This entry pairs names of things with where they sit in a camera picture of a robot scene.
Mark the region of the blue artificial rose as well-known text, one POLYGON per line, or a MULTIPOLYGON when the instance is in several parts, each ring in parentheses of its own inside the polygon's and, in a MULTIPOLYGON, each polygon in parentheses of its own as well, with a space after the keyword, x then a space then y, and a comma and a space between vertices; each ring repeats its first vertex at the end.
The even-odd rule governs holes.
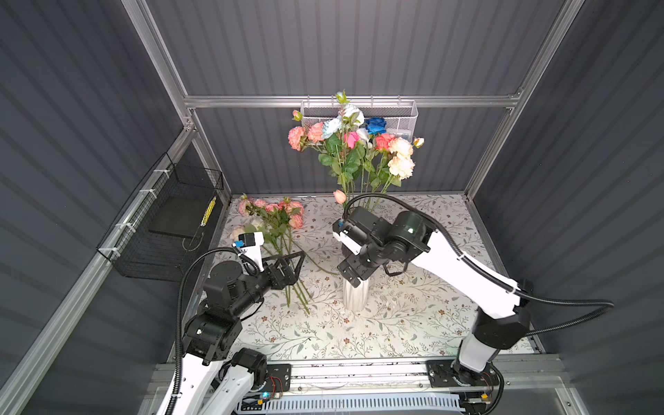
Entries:
POLYGON ((383 118, 373 117, 369 119, 365 129, 368 133, 368 148, 365 162, 365 170, 368 171, 368 185, 366 186, 366 190, 375 193, 380 188, 382 159, 388 150, 391 138, 387 135, 387 121, 383 118))

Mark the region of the cream rose stem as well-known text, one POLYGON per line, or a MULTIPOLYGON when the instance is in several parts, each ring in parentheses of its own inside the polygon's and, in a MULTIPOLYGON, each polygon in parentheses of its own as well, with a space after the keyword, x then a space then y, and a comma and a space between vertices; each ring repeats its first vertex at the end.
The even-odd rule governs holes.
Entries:
POLYGON ((391 187, 400 187, 403 181, 413 176, 414 167, 410 156, 384 154, 370 174, 370 189, 373 193, 385 194, 391 187))

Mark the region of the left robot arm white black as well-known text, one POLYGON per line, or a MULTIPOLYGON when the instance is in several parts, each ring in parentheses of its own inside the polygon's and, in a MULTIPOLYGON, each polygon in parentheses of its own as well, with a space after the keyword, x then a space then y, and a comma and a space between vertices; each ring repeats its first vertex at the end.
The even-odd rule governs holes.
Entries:
POLYGON ((232 414, 245 399, 259 402, 269 378, 267 358, 242 348, 231 351, 266 293, 295 285, 304 264, 302 251, 286 256, 236 259, 213 266, 204 299, 188 321, 176 324, 175 371, 160 414, 232 414))

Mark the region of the hot pink rose stem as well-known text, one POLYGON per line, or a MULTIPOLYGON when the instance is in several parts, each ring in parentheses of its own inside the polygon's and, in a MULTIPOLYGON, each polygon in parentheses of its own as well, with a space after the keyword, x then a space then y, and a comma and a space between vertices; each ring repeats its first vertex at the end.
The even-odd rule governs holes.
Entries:
POLYGON ((360 155, 358 153, 360 142, 359 135, 355 132, 348 132, 343 136, 344 150, 343 150, 343 167, 342 174, 344 179, 344 190, 347 195, 353 193, 354 175, 360 169, 360 155))

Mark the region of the white ribbed ceramic vase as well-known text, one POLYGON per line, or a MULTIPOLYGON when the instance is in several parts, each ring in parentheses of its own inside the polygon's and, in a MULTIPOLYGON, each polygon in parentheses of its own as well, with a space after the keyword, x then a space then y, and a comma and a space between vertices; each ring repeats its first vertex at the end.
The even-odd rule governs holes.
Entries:
POLYGON ((349 281, 343 285, 343 304, 348 311, 354 313, 362 312, 369 299, 371 280, 360 281, 357 287, 354 287, 349 281))

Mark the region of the pink tulip bud stem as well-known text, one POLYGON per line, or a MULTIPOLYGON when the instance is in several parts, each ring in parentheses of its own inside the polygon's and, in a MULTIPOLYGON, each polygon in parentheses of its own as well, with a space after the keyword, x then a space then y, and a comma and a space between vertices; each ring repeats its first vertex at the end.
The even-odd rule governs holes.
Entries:
POLYGON ((335 190, 333 193, 333 197, 337 204, 341 205, 342 207, 347 206, 348 196, 342 190, 335 190))

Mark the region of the white rose stem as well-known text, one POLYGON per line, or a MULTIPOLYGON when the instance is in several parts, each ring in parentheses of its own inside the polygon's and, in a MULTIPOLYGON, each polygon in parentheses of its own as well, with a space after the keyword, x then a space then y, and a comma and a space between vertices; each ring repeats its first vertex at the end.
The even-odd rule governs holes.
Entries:
MULTIPOLYGON (((340 105, 338 118, 342 120, 343 124, 343 130, 344 130, 344 133, 342 135, 343 139, 343 136, 346 133, 352 131, 356 132, 358 129, 360 129, 361 124, 364 122, 364 115, 356 105, 353 105, 350 102, 350 99, 347 97, 347 94, 344 90, 336 93, 335 98, 338 104, 340 105)), ((359 149, 357 151, 360 155, 360 162, 361 162, 364 150, 361 146, 359 146, 359 149)))

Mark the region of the bunch of artificial flowers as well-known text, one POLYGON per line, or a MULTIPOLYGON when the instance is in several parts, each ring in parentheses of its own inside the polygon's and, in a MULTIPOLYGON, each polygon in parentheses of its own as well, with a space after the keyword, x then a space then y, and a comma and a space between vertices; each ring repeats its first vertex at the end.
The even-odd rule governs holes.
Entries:
POLYGON ((341 249, 329 225, 336 213, 330 198, 243 195, 230 205, 221 244, 238 240, 242 233, 258 231, 265 242, 264 256, 305 252, 300 280, 283 291, 270 292, 258 308, 259 320, 302 315, 330 320, 343 314, 342 281, 334 270, 341 249))

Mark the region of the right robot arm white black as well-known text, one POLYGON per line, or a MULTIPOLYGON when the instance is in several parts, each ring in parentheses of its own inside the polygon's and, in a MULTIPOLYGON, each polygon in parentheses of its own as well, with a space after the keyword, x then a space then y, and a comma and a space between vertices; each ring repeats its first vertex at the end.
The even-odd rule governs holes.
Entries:
POLYGON ((363 207, 332 225, 345 258, 338 266, 353 287, 392 262, 416 266, 441 278, 478 307, 471 332, 462 340, 451 373, 464 386, 491 370, 493 359, 527 336, 530 314, 519 285, 461 250, 445 230, 408 209, 386 221, 363 207))

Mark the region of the pink carnation stem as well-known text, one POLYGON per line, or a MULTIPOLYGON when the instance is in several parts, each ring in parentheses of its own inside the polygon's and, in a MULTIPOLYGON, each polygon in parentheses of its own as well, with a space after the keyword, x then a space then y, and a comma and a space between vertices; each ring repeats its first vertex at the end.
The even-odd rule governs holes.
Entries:
POLYGON ((298 152, 302 152, 316 143, 316 141, 310 140, 309 130, 304 126, 295 126, 290 129, 287 140, 290 148, 298 152))

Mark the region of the cream pink rose spray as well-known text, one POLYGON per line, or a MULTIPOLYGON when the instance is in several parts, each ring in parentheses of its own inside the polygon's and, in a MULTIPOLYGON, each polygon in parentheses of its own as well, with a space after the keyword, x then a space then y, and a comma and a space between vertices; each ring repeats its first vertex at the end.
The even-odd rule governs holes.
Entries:
POLYGON ((388 150, 385 153, 387 155, 397 153, 403 156, 410 156, 413 159, 415 151, 423 147, 425 144, 425 140, 423 138, 414 138, 412 141, 409 141, 394 134, 387 133, 387 135, 391 138, 388 150))

